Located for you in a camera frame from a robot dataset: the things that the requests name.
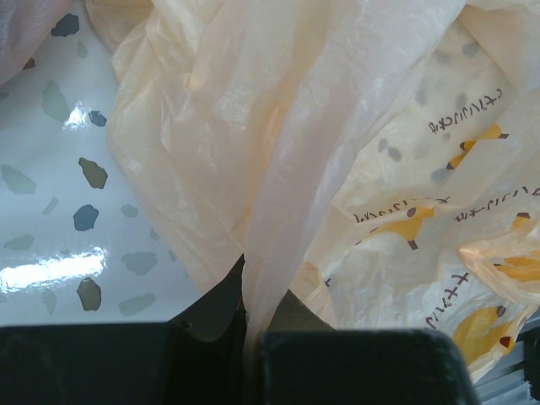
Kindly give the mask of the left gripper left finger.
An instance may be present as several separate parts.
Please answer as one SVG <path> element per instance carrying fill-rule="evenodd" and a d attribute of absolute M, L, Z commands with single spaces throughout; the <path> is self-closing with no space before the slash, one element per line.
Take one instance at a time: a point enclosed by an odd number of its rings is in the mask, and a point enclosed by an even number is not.
<path fill-rule="evenodd" d="M 238 404 L 246 312 L 240 256 L 224 279 L 169 323 L 175 349 L 169 404 Z"/>

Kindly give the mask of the aluminium mounting rail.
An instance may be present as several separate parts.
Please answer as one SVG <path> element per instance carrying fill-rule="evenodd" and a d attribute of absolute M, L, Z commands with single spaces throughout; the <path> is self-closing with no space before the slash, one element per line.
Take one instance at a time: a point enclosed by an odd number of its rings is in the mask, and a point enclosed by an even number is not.
<path fill-rule="evenodd" d="M 475 390 L 481 404 L 539 404 L 539 327 L 527 327 Z"/>

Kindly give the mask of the orange plastic bag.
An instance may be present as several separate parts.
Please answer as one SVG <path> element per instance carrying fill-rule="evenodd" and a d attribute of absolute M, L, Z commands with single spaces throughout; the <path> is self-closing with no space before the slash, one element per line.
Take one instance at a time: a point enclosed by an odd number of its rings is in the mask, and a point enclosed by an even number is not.
<path fill-rule="evenodd" d="M 89 1 L 107 140 L 208 291 L 243 258 L 245 351 L 287 292 L 422 328 L 474 381 L 539 306 L 536 1 Z"/>

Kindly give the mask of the pink plastic bag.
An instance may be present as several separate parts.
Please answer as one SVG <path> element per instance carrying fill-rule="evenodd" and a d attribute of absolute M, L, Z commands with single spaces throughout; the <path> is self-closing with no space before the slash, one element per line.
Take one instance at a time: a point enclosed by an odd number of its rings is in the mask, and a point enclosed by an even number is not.
<path fill-rule="evenodd" d="M 16 75 L 33 56 L 71 1 L 1 1 L 1 84 Z"/>

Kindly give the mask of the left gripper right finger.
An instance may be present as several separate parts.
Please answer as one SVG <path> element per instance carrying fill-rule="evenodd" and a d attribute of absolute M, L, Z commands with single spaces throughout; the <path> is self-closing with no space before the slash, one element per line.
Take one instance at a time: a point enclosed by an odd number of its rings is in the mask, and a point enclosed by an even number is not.
<path fill-rule="evenodd" d="M 268 331 L 326 331 L 332 327 L 314 314 L 290 290 L 279 303 Z"/>

